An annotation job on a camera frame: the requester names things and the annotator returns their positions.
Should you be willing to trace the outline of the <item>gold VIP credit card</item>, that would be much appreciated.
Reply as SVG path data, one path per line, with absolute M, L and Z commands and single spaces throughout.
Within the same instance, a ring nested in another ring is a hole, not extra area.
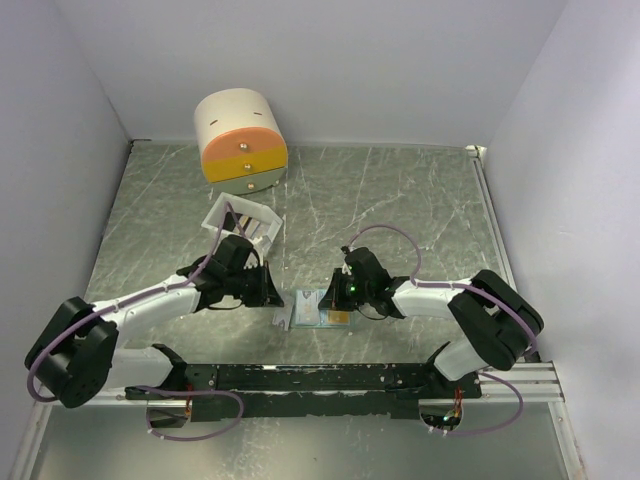
M 327 324 L 332 327 L 347 326 L 351 322 L 351 313 L 330 310 L 327 313 Z

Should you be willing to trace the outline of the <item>white gold VIP card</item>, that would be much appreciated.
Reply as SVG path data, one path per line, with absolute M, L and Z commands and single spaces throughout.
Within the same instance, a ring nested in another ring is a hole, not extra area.
M 317 289 L 296 292 L 294 323 L 297 327 L 315 327 L 321 323 L 318 303 L 322 296 Z

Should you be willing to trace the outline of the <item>green card holder book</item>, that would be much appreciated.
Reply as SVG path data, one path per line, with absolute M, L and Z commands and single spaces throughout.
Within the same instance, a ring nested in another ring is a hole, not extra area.
M 347 328 L 352 322 L 352 313 L 344 311 L 320 310 L 320 300 L 326 289 L 297 290 L 293 309 L 294 328 L 333 329 Z

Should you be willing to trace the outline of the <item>white card tray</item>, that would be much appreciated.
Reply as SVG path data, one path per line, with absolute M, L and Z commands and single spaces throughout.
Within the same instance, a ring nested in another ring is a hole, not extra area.
M 237 216 L 241 232 L 238 236 L 247 238 L 252 242 L 259 255 L 266 257 L 283 226 L 283 219 L 266 205 L 228 193 L 221 193 L 202 221 L 201 227 L 213 237 L 220 235 L 220 238 L 223 239 L 231 235 L 231 233 L 220 229 L 226 212 L 232 212 Z

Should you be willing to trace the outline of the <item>black credit card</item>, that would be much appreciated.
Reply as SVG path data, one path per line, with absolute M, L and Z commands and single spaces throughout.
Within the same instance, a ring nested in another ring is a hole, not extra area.
M 228 232 L 235 235 L 240 235 L 240 228 L 238 227 L 238 218 L 232 212 L 226 212 L 222 220 L 220 229 L 224 232 Z

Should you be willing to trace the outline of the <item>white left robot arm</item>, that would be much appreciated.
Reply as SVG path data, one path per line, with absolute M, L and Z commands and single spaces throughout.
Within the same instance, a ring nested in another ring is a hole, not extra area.
M 216 310 L 227 297 L 246 308 L 284 304 L 268 263 L 238 235 L 138 292 L 95 303 L 69 298 L 26 355 L 28 392 L 38 402 L 59 401 L 67 408 L 109 388 L 149 387 L 162 398 L 176 398 L 187 385 L 180 357 L 162 345 L 128 352 L 123 344 L 170 320 Z

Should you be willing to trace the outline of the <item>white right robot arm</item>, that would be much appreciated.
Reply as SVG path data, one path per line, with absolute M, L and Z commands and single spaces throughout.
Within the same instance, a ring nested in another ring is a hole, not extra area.
M 366 247 L 345 250 L 318 303 L 324 311 L 352 312 L 368 305 L 383 318 L 438 317 L 455 320 L 464 338 L 445 345 L 429 361 L 426 390 L 443 398 L 459 379 L 485 367 L 510 370 L 537 349 L 544 329 L 540 314 L 497 273 L 481 270 L 453 282 L 391 276 Z

